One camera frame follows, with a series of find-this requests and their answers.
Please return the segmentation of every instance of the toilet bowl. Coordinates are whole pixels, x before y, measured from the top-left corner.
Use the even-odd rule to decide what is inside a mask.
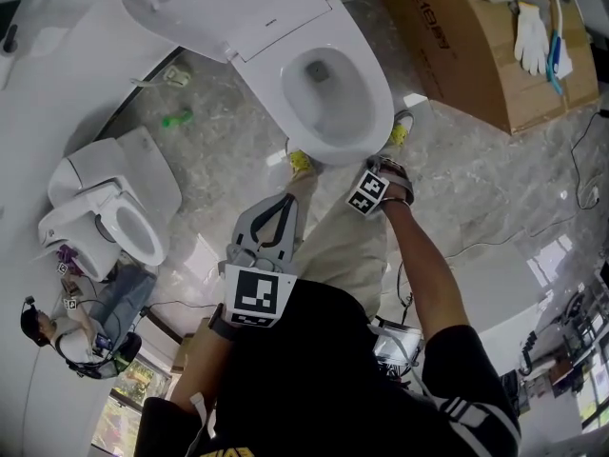
[[[387,140],[389,86],[341,0],[121,1],[144,28],[230,62],[293,147],[318,161],[361,161]]]
[[[68,245],[91,279],[103,280],[121,250],[152,266],[167,257],[167,224],[182,194],[144,127],[64,158],[48,194],[54,209],[38,224],[45,252]]]

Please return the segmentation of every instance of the green object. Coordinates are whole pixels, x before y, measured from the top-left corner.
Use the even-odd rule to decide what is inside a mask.
[[[165,129],[173,129],[174,127],[181,126],[186,122],[190,122],[192,120],[192,117],[192,111],[190,111],[189,109],[185,109],[175,115],[167,115],[166,117],[164,117],[162,125]]]

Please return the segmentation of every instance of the marble floor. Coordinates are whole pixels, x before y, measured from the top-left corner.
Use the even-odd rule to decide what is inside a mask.
[[[403,107],[406,95],[422,89],[391,19],[379,0],[358,0],[347,8],[383,67],[396,108]],[[189,51],[177,61],[192,69],[190,85],[143,89],[105,136],[143,124],[165,155],[184,199],[170,224],[170,253],[160,266],[152,302],[200,306],[220,299],[216,263],[225,258],[237,217],[280,190],[289,179],[289,165],[284,134],[232,66]],[[193,111],[190,123],[162,128],[165,115],[184,108]],[[598,118],[576,149],[581,202],[590,201],[593,186],[600,192],[599,204],[589,211],[576,205],[570,149],[595,109],[576,110],[516,136],[436,102],[412,109],[417,122],[402,160],[415,185],[413,211],[449,257],[476,329],[493,327],[544,301],[544,306],[551,302],[544,314],[551,317],[580,283],[592,278],[609,213],[607,123]],[[348,188],[357,168],[325,169],[308,230]],[[400,320],[400,256],[395,238],[390,234],[389,239],[381,315]],[[468,248],[476,243],[503,244]],[[403,295],[407,289],[403,280]],[[171,304],[154,311],[186,334],[212,309]],[[414,309],[408,321],[417,324]]]

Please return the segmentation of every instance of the yellow shoe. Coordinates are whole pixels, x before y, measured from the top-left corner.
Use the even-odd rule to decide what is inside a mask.
[[[415,123],[414,115],[408,110],[402,110],[396,113],[393,122],[393,130],[389,135],[387,144],[401,148],[408,137],[408,133],[412,130]]]
[[[288,156],[294,176],[301,172],[315,171],[311,159],[301,150],[294,150],[293,152],[290,152]]]

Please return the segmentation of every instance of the white glove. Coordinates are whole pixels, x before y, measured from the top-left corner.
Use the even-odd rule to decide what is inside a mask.
[[[522,67],[533,76],[545,73],[545,62],[550,52],[550,43],[545,25],[541,21],[540,8],[524,2],[518,3],[518,37],[514,57],[522,61]]]

